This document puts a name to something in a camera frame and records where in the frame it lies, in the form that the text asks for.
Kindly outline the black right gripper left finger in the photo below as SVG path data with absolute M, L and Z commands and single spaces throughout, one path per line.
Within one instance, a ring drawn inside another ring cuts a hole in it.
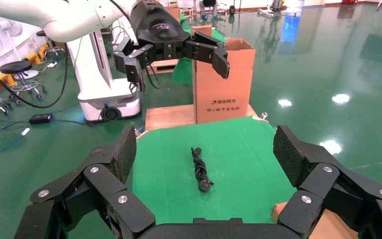
M 133 127 L 94 148 L 80 166 L 30 196 L 15 238 L 66 239 L 83 216 L 97 211 L 118 239 L 137 239 L 156 224 L 155 215 L 126 182 L 137 150 Z

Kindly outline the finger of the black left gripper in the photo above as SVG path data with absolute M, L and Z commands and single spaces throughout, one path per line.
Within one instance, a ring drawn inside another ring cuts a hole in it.
M 114 61 L 117 71 L 125 74 L 130 83 L 142 82 L 142 70 L 154 62 L 156 50 L 153 44 L 139 47 L 134 41 L 125 37 L 114 50 Z
M 224 42 L 202 32 L 195 32 L 184 42 L 184 57 L 209 63 L 223 79 L 230 73 L 230 63 Z

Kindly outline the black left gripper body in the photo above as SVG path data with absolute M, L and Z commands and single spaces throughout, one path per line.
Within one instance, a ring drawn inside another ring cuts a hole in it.
M 130 12 L 130 23 L 140 49 L 149 49 L 151 61 L 181 59 L 191 35 L 157 1 L 139 0 Z

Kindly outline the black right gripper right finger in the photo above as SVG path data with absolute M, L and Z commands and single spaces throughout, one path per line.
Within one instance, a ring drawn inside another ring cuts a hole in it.
M 306 239 L 324 211 L 334 212 L 360 239 L 382 239 L 382 184 L 343 166 L 323 146 L 276 129 L 273 153 L 296 192 L 277 223 Z

